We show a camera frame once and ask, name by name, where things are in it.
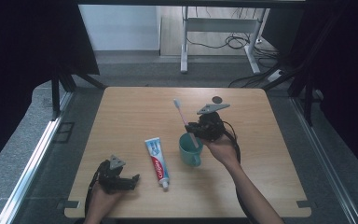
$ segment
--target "teal cup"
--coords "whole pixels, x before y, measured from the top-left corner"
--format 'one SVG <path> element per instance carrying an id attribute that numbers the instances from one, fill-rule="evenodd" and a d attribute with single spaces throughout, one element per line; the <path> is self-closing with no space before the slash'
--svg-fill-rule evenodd
<path id="1" fill-rule="evenodd" d="M 179 150 L 182 162 L 189 166 L 200 166 L 201 158 L 200 154 L 202 152 L 203 144 L 196 138 L 199 147 L 195 147 L 193 140 L 189 133 L 184 133 L 179 139 Z"/>

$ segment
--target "white wall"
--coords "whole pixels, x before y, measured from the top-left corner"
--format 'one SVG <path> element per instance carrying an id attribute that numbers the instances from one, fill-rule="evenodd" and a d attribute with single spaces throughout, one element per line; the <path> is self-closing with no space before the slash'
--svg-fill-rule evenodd
<path id="1" fill-rule="evenodd" d="M 79 6 L 94 50 L 159 50 L 155 6 Z"/>

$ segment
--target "toothpaste tube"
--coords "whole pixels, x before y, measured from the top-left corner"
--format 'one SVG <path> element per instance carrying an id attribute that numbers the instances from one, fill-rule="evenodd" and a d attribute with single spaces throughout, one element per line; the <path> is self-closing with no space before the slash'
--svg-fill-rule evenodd
<path id="1" fill-rule="evenodd" d="M 145 140 L 145 143 L 156 170 L 158 183 L 162 185 L 164 190 L 167 190 L 170 177 L 168 176 L 167 166 L 165 165 L 164 157 L 162 156 L 159 137 Z"/>

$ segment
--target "toothbrush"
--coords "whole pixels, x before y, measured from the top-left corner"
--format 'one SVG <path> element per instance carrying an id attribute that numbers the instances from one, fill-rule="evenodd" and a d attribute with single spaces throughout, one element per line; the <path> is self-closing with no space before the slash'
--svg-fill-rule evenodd
<path id="1" fill-rule="evenodd" d="M 183 123 L 185 125 L 188 125 L 187 120 L 185 119 L 185 116 L 183 116 L 182 110 L 180 109 L 180 101 L 177 99 L 173 99 L 173 103 L 175 104 L 176 108 L 178 109 L 180 117 L 182 117 Z M 189 133 L 189 134 L 190 134 L 191 140 L 193 140 L 194 147 L 196 147 L 196 148 L 199 147 L 199 143 L 196 140 L 196 136 L 194 136 L 193 133 Z"/>

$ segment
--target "wooden table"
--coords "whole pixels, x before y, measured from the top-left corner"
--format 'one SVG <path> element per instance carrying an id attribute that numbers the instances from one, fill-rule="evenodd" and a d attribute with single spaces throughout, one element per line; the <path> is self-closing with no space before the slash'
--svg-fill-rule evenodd
<path id="1" fill-rule="evenodd" d="M 185 127 L 172 100 L 179 99 L 188 121 L 198 121 L 198 110 L 220 96 L 229 108 L 219 110 L 238 135 L 245 172 L 282 217 L 308 217 L 296 169 L 264 91 L 213 88 L 119 88 L 105 90 L 89 141 L 77 171 L 66 208 L 68 217 L 83 217 L 87 188 L 99 164 L 115 154 L 127 164 L 121 177 L 141 178 L 110 213 L 115 218 L 145 217 L 245 217 L 235 186 L 225 167 L 208 148 L 201 166 L 181 162 L 178 141 Z M 160 137 L 170 174 L 169 191 L 159 186 L 145 140 Z"/>

